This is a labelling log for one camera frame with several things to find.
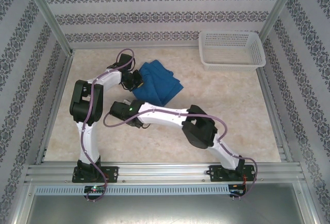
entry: white plastic basket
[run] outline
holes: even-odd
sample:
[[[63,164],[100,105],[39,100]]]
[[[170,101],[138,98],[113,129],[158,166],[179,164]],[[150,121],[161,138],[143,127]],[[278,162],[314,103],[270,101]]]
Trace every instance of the white plastic basket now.
[[[254,71],[266,64],[255,32],[202,31],[199,49],[206,71]]]

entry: blue towel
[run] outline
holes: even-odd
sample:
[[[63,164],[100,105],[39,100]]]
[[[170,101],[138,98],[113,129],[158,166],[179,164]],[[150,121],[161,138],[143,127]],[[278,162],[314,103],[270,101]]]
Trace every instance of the blue towel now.
[[[173,72],[164,68],[158,61],[144,63],[140,69],[143,85],[133,94],[138,100],[149,102],[156,106],[165,106],[184,87],[173,77]]]

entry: table surface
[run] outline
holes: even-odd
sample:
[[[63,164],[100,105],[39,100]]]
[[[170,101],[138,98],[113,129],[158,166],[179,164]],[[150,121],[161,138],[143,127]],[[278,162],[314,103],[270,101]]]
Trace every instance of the table surface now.
[[[88,80],[113,64],[120,49],[77,50],[48,144],[45,160],[77,161],[80,154],[78,130],[69,114],[74,84]],[[203,69],[196,47],[135,48],[136,69],[158,59],[181,81],[180,91],[168,108],[200,106],[206,113],[223,119],[228,134],[223,139],[232,150],[257,162],[280,162],[276,141],[256,72],[210,72]],[[97,124],[97,143],[102,161],[108,162],[218,162],[208,151],[190,145],[175,128],[150,125],[138,129],[129,125],[106,128],[105,113],[114,101],[135,99],[120,85],[104,94],[103,116]],[[120,120],[110,116],[108,124]],[[219,132],[223,131],[216,123]]]

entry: aluminum frame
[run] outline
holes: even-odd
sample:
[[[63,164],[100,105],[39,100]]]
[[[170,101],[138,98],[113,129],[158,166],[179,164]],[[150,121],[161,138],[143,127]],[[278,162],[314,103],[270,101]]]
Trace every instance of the aluminum frame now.
[[[265,100],[266,108],[268,111],[270,123],[273,128],[273,133],[275,136],[275,140],[277,143],[278,152],[280,153],[281,160],[287,161],[287,162],[293,162],[293,158],[291,156],[290,149],[288,147],[287,141],[285,139],[285,135],[281,126],[281,122],[279,121],[277,110],[275,107],[274,100],[272,98],[269,86],[267,84],[265,73],[261,68],[258,68],[257,70],[257,76],[259,79],[261,91],[263,98]]]
[[[58,24],[52,10],[50,9],[49,5],[47,4],[46,0],[34,0],[38,5],[40,12],[42,13],[43,17],[49,24],[52,32],[54,33],[57,41],[60,43],[63,51],[65,52],[66,56],[69,56],[72,52],[72,48],[69,45],[68,40],[66,39],[60,25]]]
[[[216,163],[103,163],[118,166],[114,185],[212,185],[241,182],[211,182],[206,170]],[[73,162],[45,162],[27,170],[23,191],[12,224],[26,223],[38,186],[90,185],[72,183]],[[305,177],[298,162],[258,163],[257,184],[292,183],[305,223],[320,223]]]
[[[63,74],[62,74],[61,79],[60,79],[59,88],[58,88],[58,91],[56,93],[54,106],[51,110],[50,119],[49,119],[49,122],[48,122],[47,127],[46,127],[44,139],[41,143],[40,152],[38,154],[36,164],[41,164],[42,163],[42,160],[45,156],[46,147],[48,146],[49,141],[51,139],[53,127],[54,127],[54,124],[55,124],[58,109],[60,108],[64,88],[65,88],[65,85],[67,83],[67,79],[68,79],[68,76],[69,76],[69,72],[70,72],[70,68],[71,68],[71,65],[72,65],[73,58],[74,58],[74,54],[75,54],[75,51],[72,51],[71,54],[68,56],[68,59],[65,63],[65,66],[64,66],[64,69],[63,69]]]
[[[287,0],[276,0],[275,5],[273,6],[269,16],[266,19],[265,24],[263,25],[259,36],[262,43],[266,40],[270,30],[272,29],[273,25],[275,24],[280,12],[282,11],[283,7]]]

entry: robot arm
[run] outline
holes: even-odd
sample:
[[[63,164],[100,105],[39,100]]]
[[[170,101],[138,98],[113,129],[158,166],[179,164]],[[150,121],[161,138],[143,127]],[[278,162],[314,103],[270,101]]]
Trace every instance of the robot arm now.
[[[95,166],[90,164],[90,157],[93,163],[101,168],[101,157],[97,148],[96,138],[96,124],[100,120],[103,112],[103,92],[108,91],[112,86],[122,84],[127,90],[134,90],[143,84],[142,77],[138,70],[130,72],[131,64],[118,70],[113,70],[116,67],[127,64],[132,57],[130,55],[121,54],[118,63],[115,63],[106,69],[110,73],[104,77],[97,79],[94,85],[92,111],[89,119],[86,122],[84,136],[82,138],[85,151],[81,148],[80,157],[75,168],[74,179],[82,179],[84,182],[97,182],[100,180],[100,173],[95,169]],[[77,122],[79,137],[81,136],[83,123],[87,117],[90,101],[88,97],[91,95],[92,82],[78,80],[75,84],[73,96],[70,104],[70,114]],[[127,122],[131,126],[140,128],[143,124],[159,124],[182,129],[191,145],[207,149],[214,154],[221,162],[222,167],[226,170],[231,178],[241,177],[244,160],[235,158],[228,154],[222,146],[224,146],[230,153],[234,153],[223,141],[221,145],[218,143],[220,135],[215,127],[215,122],[207,117],[193,117],[192,115],[206,115],[206,113],[198,106],[192,105],[189,109],[169,109],[164,107],[157,107],[150,103],[134,100],[129,105],[120,102],[114,102],[109,114],[121,119],[127,120],[134,115],[141,113],[141,115]]]
[[[97,79],[94,85],[94,97],[92,103],[92,112],[90,118],[87,121],[84,131],[84,147],[91,160],[96,164],[101,164],[100,154],[97,148],[96,137],[96,124],[100,120],[103,112],[103,93],[108,91],[111,87],[122,84],[126,89],[132,91],[143,84],[142,77],[138,70],[130,72],[131,63],[118,70],[113,70],[116,67],[120,67],[128,63],[132,57],[127,54],[121,54],[119,62],[109,66],[105,72],[105,76],[101,79]],[[84,120],[87,117],[89,108],[89,96],[91,94],[92,82],[95,78],[88,81],[78,80],[75,83],[71,104],[70,114],[73,116],[73,120],[76,121],[79,137],[83,129]],[[80,148],[80,157],[78,160],[78,166],[89,167],[90,161],[87,159],[84,151]]]
[[[163,110],[170,113],[180,113],[182,115],[174,115],[159,111],[146,112],[127,122],[131,126],[140,128],[143,124],[166,125],[182,129],[191,145],[209,150],[221,162],[222,167],[228,170],[240,172],[243,169],[244,160],[234,158],[229,155],[218,143],[220,135],[215,127],[213,120],[204,117],[190,117],[185,114],[206,114],[198,106],[192,105],[189,109],[170,109],[154,106],[150,103],[133,100],[130,105],[115,101],[110,109],[110,115],[121,120],[142,113],[147,110]],[[232,154],[234,153],[223,141],[222,145]]]

